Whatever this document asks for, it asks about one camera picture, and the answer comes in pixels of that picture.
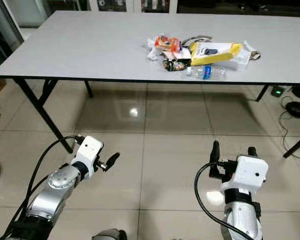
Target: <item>table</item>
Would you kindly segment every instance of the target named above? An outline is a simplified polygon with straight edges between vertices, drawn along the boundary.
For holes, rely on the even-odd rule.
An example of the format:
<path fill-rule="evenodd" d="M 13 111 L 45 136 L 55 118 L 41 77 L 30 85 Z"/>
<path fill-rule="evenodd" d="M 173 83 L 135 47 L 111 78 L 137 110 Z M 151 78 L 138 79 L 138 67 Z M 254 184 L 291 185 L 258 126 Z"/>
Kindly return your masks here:
<path fill-rule="evenodd" d="M 199 34 L 214 42 L 247 40 L 262 56 L 247 71 L 228 71 L 226 80 L 202 81 L 146 58 L 147 38 L 160 33 L 181 40 Z M 300 85 L 300 18 L 57 11 L 0 66 L 0 78 L 14 79 L 58 139 L 63 136 L 43 105 L 59 80 L 84 81 L 90 97 L 88 81 L 264 85 L 259 101 L 270 85 Z M 45 80 L 40 98 L 25 79 Z"/>

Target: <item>trash pile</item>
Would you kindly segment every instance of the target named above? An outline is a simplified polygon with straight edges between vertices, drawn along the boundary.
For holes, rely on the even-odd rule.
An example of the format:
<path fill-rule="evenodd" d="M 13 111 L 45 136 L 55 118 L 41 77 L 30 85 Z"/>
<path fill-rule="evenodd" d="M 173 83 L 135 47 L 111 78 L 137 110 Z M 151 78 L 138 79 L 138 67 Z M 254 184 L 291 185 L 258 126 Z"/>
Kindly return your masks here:
<path fill-rule="evenodd" d="M 250 60 L 258 60 L 261 57 L 260 52 L 247 41 L 243 44 L 213 42 L 212 37 L 206 35 L 190 37 L 183 41 L 159 35 L 153 39 L 148 38 L 147 45 L 150 48 L 147 55 L 149 60 L 158 61 L 163 56 L 162 63 L 166 70 L 186 70 L 187 76 L 202 80 L 225 78 L 226 69 L 244 71 Z"/>

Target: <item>plastic bottle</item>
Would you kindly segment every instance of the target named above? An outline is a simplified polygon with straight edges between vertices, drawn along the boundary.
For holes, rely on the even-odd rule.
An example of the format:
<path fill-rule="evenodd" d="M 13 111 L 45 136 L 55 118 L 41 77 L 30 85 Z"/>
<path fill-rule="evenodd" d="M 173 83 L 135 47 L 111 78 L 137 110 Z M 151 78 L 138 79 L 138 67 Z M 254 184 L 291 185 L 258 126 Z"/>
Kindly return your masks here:
<path fill-rule="evenodd" d="M 227 71 L 218 66 L 198 66 L 198 67 L 188 67 L 186 69 L 187 76 L 192 76 L 201 80 L 224 80 L 226 78 Z"/>

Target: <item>black table leg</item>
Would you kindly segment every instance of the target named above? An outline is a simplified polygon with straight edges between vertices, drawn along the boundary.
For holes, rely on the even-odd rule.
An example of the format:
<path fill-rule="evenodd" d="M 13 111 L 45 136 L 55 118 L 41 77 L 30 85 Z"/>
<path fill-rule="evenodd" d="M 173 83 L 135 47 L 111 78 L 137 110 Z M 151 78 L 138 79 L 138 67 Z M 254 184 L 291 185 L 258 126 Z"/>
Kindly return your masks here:
<path fill-rule="evenodd" d="M 61 134 L 55 123 L 52 121 L 46 110 L 44 109 L 43 105 L 41 102 L 37 99 L 36 95 L 34 92 L 31 90 L 27 82 L 23 78 L 15 78 L 13 79 L 22 89 L 22 91 L 25 93 L 25 95 L 28 97 L 30 102 L 33 104 L 35 109 L 38 111 L 38 113 L 41 115 L 41 117 L 44 119 L 46 124 L 50 127 L 52 132 L 55 134 L 55 136 L 58 139 L 62 139 L 64 136 Z M 73 149 L 70 147 L 70 145 L 66 142 L 66 140 L 61 141 L 62 145 L 64 148 L 68 151 L 68 153 L 72 153 Z"/>
<path fill-rule="evenodd" d="M 291 154 L 293 154 L 298 148 L 300 148 L 300 140 L 292 147 L 290 148 L 284 155 L 284 158 L 289 157 Z"/>
<path fill-rule="evenodd" d="M 90 98 L 92 98 L 92 97 L 93 97 L 93 94 L 92 94 L 92 90 L 91 90 L 91 87 L 90 87 L 90 85 L 89 85 L 89 82 L 88 82 L 87 80 L 85 80 L 85 81 L 84 81 L 84 84 L 85 84 L 85 86 L 86 86 L 86 89 L 87 89 L 87 91 L 88 91 L 88 94 L 89 94 Z"/>
<path fill-rule="evenodd" d="M 256 98 L 256 101 L 259 102 L 261 100 L 261 98 L 263 97 L 263 95 L 265 94 L 265 92 L 267 91 L 269 85 L 264 85 L 264 87 L 262 88 L 259 96 Z"/>

